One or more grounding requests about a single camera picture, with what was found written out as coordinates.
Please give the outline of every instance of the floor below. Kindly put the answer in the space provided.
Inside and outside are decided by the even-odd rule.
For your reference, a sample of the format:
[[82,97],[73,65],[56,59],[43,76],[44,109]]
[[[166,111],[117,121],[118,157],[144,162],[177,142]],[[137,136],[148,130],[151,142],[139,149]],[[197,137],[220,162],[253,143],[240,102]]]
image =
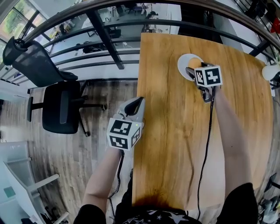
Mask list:
[[[34,103],[42,102],[44,88],[33,89],[31,96]],[[86,87],[84,95],[88,95],[87,103],[106,103],[108,110],[99,108],[84,108],[81,116],[91,136],[86,137],[82,130],[74,135],[62,135],[45,131],[42,128],[42,110],[35,110],[32,122],[26,120],[27,102],[14,104],[5,101],[0,116],[0,131],[3,141],[28,141],[29,155],[32,158],[31,167],[35,181],[58,173],[58,181],[42,187],[39,191],[43,202],[49,208],[56,207],[59,214],[68,211],[68,221],[73,223],[81,206],[86,184],[92,170],[98,165],[105,152],[106,129],[109,118],[117,111],[118,106],[135,97],[137,94],[137,81],[101,81]],[[273,101],[274,125],[273,141],[267,171],[260,188],[255,190],[258,201],[264,196],[271,198],[279,195],[280,191],[272,188],[264,195],[269,177],[275,172],[280,172],[280,97],[279,91]],[[120,202],[127,189],[129,173],[133,167],[133,152],[126,152],[121,173],[121,186],[119,193],[113,198],[113,205]],[[215,223],[221,212],[222,205],[202,209],[201,221],[203,224]],[[197,210],[189,211],[189,215],[196,218]],[[112,211],[108,205],[106,214],[107,223],[112,223]]]

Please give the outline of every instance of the desk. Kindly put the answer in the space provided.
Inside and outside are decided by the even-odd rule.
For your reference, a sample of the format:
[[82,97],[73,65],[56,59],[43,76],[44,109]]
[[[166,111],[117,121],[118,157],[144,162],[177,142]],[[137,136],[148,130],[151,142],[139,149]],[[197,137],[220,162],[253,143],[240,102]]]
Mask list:
[[[13,161],[13,163],[15,162],[29,162],[30,158],[28,159],[24,159],[24,160],[18,160],[18,161]],[[9,163],[3,162],[4,163],[4,168],[7,174],[7,178],[11,184],[11,187],[13,188],[14,192],[15,192],[15,197],[16,200],[18,202],[18,204],[20,205],[20,207],[26,212],[26,214],[30,217],[30,219],[33,222],[36,222],[37,224],[45,224],[43,218],[41,217],[38,209],[35,206],[35,202],[34,202],[34,197],[38,196],[38,194],[36,195],[32,195],[31,192],[36,190],[39,187],[42,187],[43,185],[59,178],[58,174],[55,174],[43,181],[40,181],[38,183],[35,183],[31,186],[26,186],[16,175],[15,173],[11,170],[11,168],[9,167]],[[58,224],[61,221],[63,221],[67,216],[69,215],[68,212],[66,212],[61,218],[59,218],[54,224]]]
[[[265,64],[208,40],[143,33],[137,96],[146,99],[146,122],[134,150],[133,205],[197,209],[210,104],[178,71],[178,58],[185,53],[220,65],[222,89],[247,135],[254,188],[263,180],[273,127],[270,85],[261,75]],[[224,154],[214,110],[200,206],[223,203],[224,189]]]

